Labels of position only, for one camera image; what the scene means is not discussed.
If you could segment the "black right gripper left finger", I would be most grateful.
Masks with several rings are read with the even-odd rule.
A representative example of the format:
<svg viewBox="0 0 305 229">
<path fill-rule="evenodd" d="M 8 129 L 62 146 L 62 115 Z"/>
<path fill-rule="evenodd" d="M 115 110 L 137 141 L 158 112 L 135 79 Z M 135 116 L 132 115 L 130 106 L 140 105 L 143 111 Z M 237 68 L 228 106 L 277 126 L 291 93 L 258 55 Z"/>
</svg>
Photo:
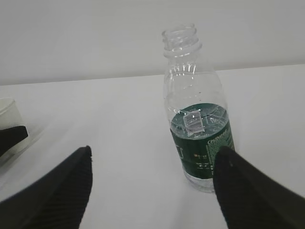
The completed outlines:
<svg viewBox="0 0 305 229">
<path fill-rule="evenodd" d="M 42 178 L 1 201 L 0 227 L 77 229 L 92 184 L 92 151 L 80 147 Z"/>
</svg>

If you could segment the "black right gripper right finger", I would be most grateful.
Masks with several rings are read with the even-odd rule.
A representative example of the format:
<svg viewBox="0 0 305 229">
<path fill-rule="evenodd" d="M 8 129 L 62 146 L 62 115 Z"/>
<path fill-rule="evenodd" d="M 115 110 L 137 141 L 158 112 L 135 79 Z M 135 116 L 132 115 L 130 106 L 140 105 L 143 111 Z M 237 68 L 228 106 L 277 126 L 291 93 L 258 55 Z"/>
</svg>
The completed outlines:
<svg viewBox="0 0 305 229">
<path fill-rule="evenodd" d="M 303 229 L 305 199 L 277 183 L 234 150 L 220 148 L 213 186 L 230 229 Z"/>
</svg>

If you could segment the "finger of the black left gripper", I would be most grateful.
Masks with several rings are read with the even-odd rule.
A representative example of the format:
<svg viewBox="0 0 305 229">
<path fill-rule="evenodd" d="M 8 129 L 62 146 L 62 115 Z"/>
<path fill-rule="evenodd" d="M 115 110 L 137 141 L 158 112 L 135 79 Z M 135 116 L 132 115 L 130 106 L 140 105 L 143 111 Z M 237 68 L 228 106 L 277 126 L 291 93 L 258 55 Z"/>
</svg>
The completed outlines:
<svg viewBox="0 0 305 229">
<path fill-rule="evenodd" d="M 28 137 L 25 126 L 15 126 L 0 131 L 0 156 Z"/>
</svg>

